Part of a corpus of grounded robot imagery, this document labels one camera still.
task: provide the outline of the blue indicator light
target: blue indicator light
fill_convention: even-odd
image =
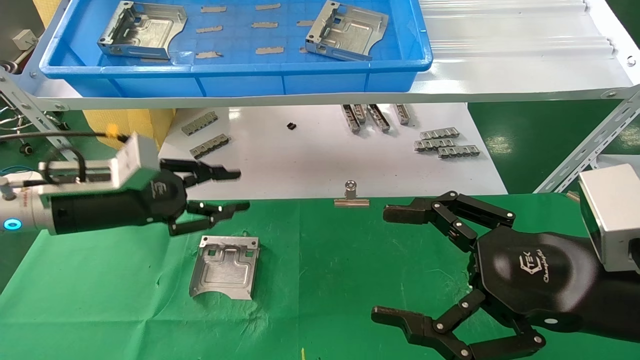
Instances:
[[[4,228],[10,231],[18,230],[22,227],[22,222],[16,218],[9,218],[4,221]]]

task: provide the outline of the metal clip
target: metal clip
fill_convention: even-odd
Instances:
[[[343,104],[342,105],[342,113],[344,114],[344,118],[347,120],[347,125],[349,125],[349,129],[352,133],[357,134],[360,132],[360,124],[356,119],[356,115],[353,111],[351,105]]]
[[[333,205],[336,208],[368,208],[369,199],[357,199],[357,187],[354,180],[347,181],[344,184],[344,199],[334,199]]]
[[[425,140],[457,138],[458,136],[460,136],[460,132],[455,127],[447,127],[445,129],[423,131],[420,133],[420,138]]]
[[[407,111],[406,106],[404,104],[395,104],[394,109],[396,109],[400,125],[408,125],[411,117],[409,116],[409,111]]]

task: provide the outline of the black cable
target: black cable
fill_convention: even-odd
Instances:
[[[54,180],[50,174],[51,162],[55,161],[58,155],[60,155],[63,151],[73,152],[78,158],[78,181],[84,183],[86,181],[86,162],[84,160],[84,156],[80,154],[80,152],[71,146],[61,147],[60,149],[54,148],[47,157],[47,161],[44,164],[44,171],[42,172],[42,178],[47,184],[60,184],[59,181]]]
[[[47,138],[50,136],[66,136],[66,137],[101,137],[108,138],[110,135],[106,133],[92,133],[91,131],[47,131],[44,133],[21,133],[21,134],[9,134],[0,136],[0,142],[8,140],[19,140],[25,138]],[[119,142],[127,142],[128,135],[116,135],[116,139]]]

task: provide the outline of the white plastic panel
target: white plastic panel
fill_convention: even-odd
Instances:
[[[503,194],[495,169],[465,104],[414,104],[409,126],[381,105],[388,134],[371,119],[358,135],[349,131],[339,105],[270,106],[180,110],[160,151],[161,158],[192,159],[189,150],[221,133],[231,142],[200,159],[239,168],[242,177],[203,183],[188,190],[196,199],[295,199],[344,197],[344,183],[355,180],[359,197]],[[191,136],[180,128],[214,110],[218,121]],[[295,130],[287,124],[298,125]],[[455,126],[456,145],[477,145],[473,158],[441,160],[436,152],[417,153],[420,132]]]

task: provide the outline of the logo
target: logo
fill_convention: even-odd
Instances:
[[[530,252],[522,252],[524,254],[524,259],[522,259],[522,255],[520,255],[520,268],[530,273],[531,275],[535,274],[542,270],[542,264],[540,263],[540,258],[536,256],[535,262],[533,256],[531,256]]]
[[[531,275],[544,269],[545,275],[542,279],[545,282],[549,282],[549,264],[547,263],[547,257],[540,249],[536,252],[537,256],[531,256],[531,252],[523,251],[522,255],[520,255],[520,268]]]
[[[161,183],[159,181],[156,183],[154,183],[153,181],[151,182],[151,196],[153,196],[154,199],[158,196],[164,195],[165,192],[166,192],[165,183]]]

